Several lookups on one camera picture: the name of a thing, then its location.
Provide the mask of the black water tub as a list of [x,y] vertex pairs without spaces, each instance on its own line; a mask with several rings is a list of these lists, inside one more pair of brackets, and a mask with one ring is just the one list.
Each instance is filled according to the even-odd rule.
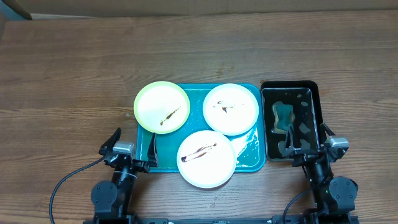
[[267,81],[261,85],[267,157],[283,161],[285,142],[299,149],[320,148],[322,118],[318,85],[310,80]]

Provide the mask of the white plate with sauce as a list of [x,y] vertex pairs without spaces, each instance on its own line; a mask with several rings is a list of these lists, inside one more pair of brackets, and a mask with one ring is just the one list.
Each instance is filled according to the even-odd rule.
[[248,88],[227,83],[205,96],[203,117],[211,129],[227,136],[249,131],[259,117],[259,105]]

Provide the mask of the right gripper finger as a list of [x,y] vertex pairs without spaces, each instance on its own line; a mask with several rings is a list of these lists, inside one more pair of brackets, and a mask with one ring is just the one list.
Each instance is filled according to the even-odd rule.
[[286,139],[285,139],[285,149],[282,151],[283,156],[291,156],[293,152],[295,151],[294,148],[294,130],[292,125],[289,126],[287,134],[286,134]]
[[323,144],[328,136],[334,136],[335,133],[325,124],[320,124],[320,143]]

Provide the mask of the yellow-green plate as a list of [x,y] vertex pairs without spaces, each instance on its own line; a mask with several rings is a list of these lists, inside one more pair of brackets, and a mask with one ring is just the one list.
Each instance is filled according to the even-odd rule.
[[181,128],[190,114],[190,100],[182,87],[167,81],[143,87],[134,100],[134,116],[147,131],[168,134]]

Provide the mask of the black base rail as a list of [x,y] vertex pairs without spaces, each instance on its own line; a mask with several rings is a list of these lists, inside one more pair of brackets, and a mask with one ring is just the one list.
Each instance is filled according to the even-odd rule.
[[[143,224],[299,224],[299,223],[312,223],[304,221],[302,215],[287,215],[285,222],[283,222],[282,215],[276,215],[272,218],[230,218],[230,219],[181,219],[169,220],[167,218],[139,218],[138,221],[125,220],[106,220],[106,221],[83,221],[83,224],[94,223],[143,223]],[[354,223],[359,224],[359,219],[356,216],[350,218],[330,218],[320,217],[319,222],[316,223]]]

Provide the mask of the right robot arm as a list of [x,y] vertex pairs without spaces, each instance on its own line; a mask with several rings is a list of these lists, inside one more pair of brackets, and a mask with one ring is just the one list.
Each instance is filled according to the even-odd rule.
[[[292,166],[301,167],[310,188],[295,196],[286,206],[281,223],[358,223],[358,217],[350,215],[355,209],[358,185],[347,177],[335,177],[331,163],[341,159],[349,148],[345,137],[337,136],[322,123],[320,128],[328,135],[318,149],[302,149],[293,146],[294,130],[289,126],[284,157],[293,159]],[[315,207],[306,209],[301,215],[287,216],[289,208],[306,194],[313,194]]]

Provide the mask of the white plate with streak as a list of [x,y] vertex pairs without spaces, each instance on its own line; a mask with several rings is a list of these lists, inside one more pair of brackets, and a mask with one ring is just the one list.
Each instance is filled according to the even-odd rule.
[[177,151],[177,167],[189,183],[203,189],[229,181],[237,164],[231,141],[216,131],[197,131],[185,138]]

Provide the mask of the teal yellow sponge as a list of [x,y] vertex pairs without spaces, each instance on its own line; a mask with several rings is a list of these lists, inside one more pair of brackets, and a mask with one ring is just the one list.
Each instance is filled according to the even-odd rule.
[[272,105],[274,114],[273,133],[286,134],[290,125],[293,126],[295,120],[294,107],[277,101]]

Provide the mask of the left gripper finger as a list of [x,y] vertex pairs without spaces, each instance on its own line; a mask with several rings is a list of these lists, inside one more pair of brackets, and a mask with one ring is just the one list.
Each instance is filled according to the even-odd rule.
[[156,138],[156,133],[153,133],[147,150],[147,158],[148,158],[147,161],[150,167],[158,167],[159,165],[159,158],[157,154],[155,138]]
[[101,145],[98,153],[102,156],[105,156],[108,151],[112,151],[116,142],[120,140],[120,137],[121,137],[121,128],[118,128],[114,132],[114,134]]

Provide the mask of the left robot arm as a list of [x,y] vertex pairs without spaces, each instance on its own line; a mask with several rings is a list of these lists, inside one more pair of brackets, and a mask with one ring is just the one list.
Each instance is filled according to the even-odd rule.
[[155,134],[150,140],[146,161],[136,159],[133,143],[121,141],[120,137],[121,128],[118,128],[99,149],[104,163],[114,172],[111,180],[98,182],[91,191],[91,201],[95,206],[93,223],[143,222],[129,210],[129,206],[137,174],[148,173],[152,167],[158,166]]

